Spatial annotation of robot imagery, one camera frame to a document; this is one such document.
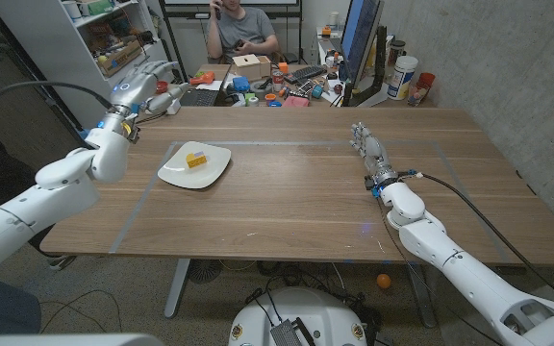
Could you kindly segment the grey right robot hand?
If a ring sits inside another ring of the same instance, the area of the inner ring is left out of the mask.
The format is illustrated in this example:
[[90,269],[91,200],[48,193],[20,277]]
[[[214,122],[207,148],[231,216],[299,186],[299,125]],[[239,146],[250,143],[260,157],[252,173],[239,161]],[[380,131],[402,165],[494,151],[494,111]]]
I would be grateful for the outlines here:
[[386,148],[364,123],[353,124],[351,132],[353,139],[349,143],[364,159],[365,168],[371,175],[379,177],[394,172]]

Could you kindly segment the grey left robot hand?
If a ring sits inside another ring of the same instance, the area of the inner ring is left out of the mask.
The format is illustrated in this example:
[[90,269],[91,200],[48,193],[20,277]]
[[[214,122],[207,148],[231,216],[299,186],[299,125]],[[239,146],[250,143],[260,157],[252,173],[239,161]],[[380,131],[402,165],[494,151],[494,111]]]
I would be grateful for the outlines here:
[[143,103],[152,114],[166,111],[175,99],[180,99],[190,89],[189,83],[182,83],[156,96],[158,81],[172,71],[175,65],[175,62],[168,61],[145,62],[130,70],[115,85],[110,95],[115,113],[127,117],[138,113],[134,106],[139,107]]

